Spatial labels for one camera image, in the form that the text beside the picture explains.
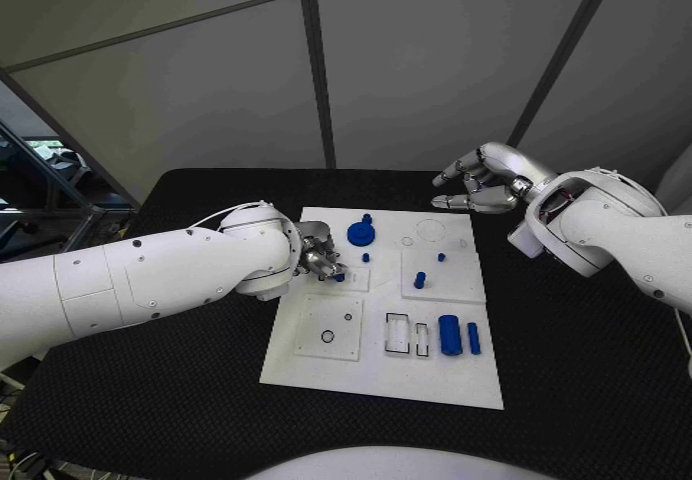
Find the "grey wall panel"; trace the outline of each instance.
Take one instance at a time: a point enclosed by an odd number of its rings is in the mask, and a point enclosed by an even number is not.
[[[655,186],[692,142],[691,52],[692,2],[603,2],[520,149]]]
[[[244,0],[5,1],[0,66],[243,3]]]
[[[139,201],[181,167],[325,167],[299,0],[14,78]]]
[[[321,0],[339,168],[507,141],[580,1]]]
[[[0,82],[0,120],[22,137],[55,137],[57,134],[25,102]]]

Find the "robotic hand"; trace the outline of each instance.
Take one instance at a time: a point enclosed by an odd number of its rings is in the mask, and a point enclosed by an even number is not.
[[[469,195],[436,197],[436,207],[504,213],[524,199],[525,220],[508,238],[530,258],[550,251],[586,277],[618,260],[639,289],[692,313],[692,216],[669,217],[633,180],[600,168],[558,176],[499,143],[463,156],[433,184],[462,174]]]
[[[217,230],[199,225],[230,212]],[[0,265],[0,370],[94,333],[220,300],[272,300],[300,273],[335,277],[329,226],[293,223],[266,202],[185,230]]]

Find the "blue cylinder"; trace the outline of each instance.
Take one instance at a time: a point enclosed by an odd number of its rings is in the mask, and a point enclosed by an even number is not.
[[[445,355],[462,355],[462,333],[459,331],[459,318],[456,315],[440,317],[440,347]]]
[[[372,217],[370,213],[364,215],[364,220],[349,227],[347,238],[357,247],[365,247],[375,240],[375,228],[372,227]]]
[[[481,355],[479,326],[469,324],[469,343],[472,344],[472,353]]]
[[[416,275],[414,287],[420,290],[424,285],[426,285],[426,273],[419,272],[419,274]]]

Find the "black textured surface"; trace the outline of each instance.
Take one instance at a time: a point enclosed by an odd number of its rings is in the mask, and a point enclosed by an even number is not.
[[[185,228],[259,199],[295,220],[303,206],[433,211],[445,190],[432,178],[174,171],[130,236]],[[521,214],[473,216],[505,411],[261,385],[279,300],[233,293],[55,348],[0,436],[153,478],[238,477],[368,444],[469,453],[560,478],[691,478],[692,382],[672,311],[619,267],[584,279],[547,256],[528,260],[507,241]]]

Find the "black table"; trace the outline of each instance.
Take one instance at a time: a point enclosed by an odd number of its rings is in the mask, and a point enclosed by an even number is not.
[[[430,198],[455,186],[434,189],[433,176],[176,170],[129,236],[260,199],[295,220],[303,206],[434,211]],[[507,241],[521,216],[473,215],[505,411],[261,385],[279,300],[233,293],[55,348],[0,437],[152,478],[241,477],[374,444],[469,453],[560,478],[691,478],[692,381],[671,308],[616,265],[586,279],[547,255],[527,259]]]

